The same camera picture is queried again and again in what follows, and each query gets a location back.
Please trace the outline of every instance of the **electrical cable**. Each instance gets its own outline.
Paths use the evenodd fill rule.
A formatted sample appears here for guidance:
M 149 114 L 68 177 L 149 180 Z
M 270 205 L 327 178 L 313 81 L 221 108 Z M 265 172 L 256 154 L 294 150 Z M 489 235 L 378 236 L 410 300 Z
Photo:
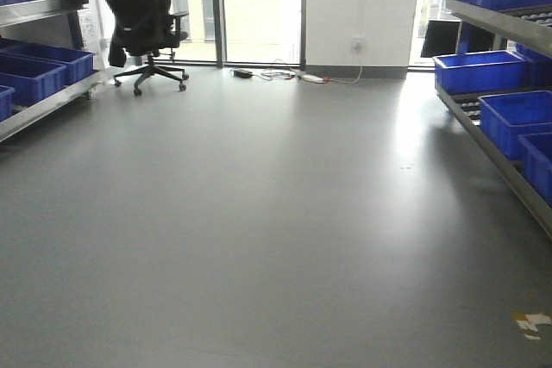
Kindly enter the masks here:
M 279 68 L 274 67 L 274 64 L 276 64 L 278 62 L 281 62 L 282 64 L 284 64 L 283 69 L 281 67 L 279 67 Z M 297 76 L 297 72 L 294 71 L 289 66 L 289 64 L 287 64 L 282 59 L 274 60 L 273 63 L 267 69 L 264 69 L 260 74 L 263 77 L 267 77 L 267 78 L 270 78 L 270 79 L 279 79 L 279 80 L 284 80 L 284 81 L 287 81 L 289 79 L 294 79 Z
M 356 84 L 357 82 L 359 82 L 361 80 L 362 72 L 364 71 L 364 66 L 362 65 L 361 61 L 361 51 L 356 51 L 356 57 L 359 59 L 359 66 L 361 67 L 361 69 L 359 70 L 359 74 L 354 79 L 354 81 L 339 81 L 337 79 L 328 78 L 328 82 L 335 82 L 337 84 Z

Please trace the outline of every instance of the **chair backrest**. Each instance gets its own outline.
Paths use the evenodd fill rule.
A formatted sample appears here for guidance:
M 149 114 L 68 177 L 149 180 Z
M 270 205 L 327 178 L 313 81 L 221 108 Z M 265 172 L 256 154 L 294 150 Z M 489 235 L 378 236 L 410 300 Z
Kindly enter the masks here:
M 131 55 L 143 55 L 163 43 L 158 0 L 106 0 L 116 18 L 114 41 Z

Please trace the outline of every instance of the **glass window pane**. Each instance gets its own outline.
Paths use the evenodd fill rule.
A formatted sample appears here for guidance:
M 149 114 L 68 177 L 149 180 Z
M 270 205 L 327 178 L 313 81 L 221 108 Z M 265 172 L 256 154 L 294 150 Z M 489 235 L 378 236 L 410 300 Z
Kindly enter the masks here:
M 228 61 L 299 63 L 301 0 L 225 0 Z
M 182 18 L 188 39 L 175 49 L 176 59 L 216 61 L 215 20 L 212 0 L 172 0 L 171 12 L 189 11 Z
M 420 58 L 430 20 L 458 21 L 458 18 L 450 14 L 450 10 L 445 6 L 445 0 L 417 0 L 412 34 L 411 65 L 433 65 L 433 59 Z

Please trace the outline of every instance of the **white wall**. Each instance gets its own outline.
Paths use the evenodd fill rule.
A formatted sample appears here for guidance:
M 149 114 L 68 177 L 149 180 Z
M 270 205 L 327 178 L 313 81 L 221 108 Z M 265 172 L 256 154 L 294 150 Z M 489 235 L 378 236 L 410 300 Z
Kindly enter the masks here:
M 307 64 L 358 65 L 351 48 L 364 35 L 365 66 L 408 66 L 416 0 L 307 0 Z

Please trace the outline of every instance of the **stainless steel shelving rack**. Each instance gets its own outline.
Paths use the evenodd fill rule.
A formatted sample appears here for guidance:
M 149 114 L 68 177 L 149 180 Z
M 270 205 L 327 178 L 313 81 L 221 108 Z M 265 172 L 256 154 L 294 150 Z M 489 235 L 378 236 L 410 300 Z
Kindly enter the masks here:
M 64 15 L 83 9 L 88 0 L 32 0 L 25 3 L 0 6 L 0 28 L 31 22 L 47 17 Z M 0 122 L 0 142 L 39 121 L 74 99 L 89 97 L 91 89 L 103 81 L 100 72 L 56 92 L 47 99 L 24 108 L 7 120 Z
M 472 4 L 447 0 L 452 14 L 471 25 L 483 28 L 505 39 L 521 43 L 531 49 L 552 57 L 552 28 L 521 19 L 520 16 L 552 11 L 552 4 L 529 9 L 494 11 Z M 496 165 L 505 181 L 535 216 L 546 233 L 552 238 L 552 208 L 530 186 L 520 172 L 520 164 L 508 160 L 479 128 L 477 98 L 495 93 L 510 93 L 514 90 L 486 91 L 474 94 L 449 95 L 436 85 L 437 95 L 456 117 L 459 123 Z

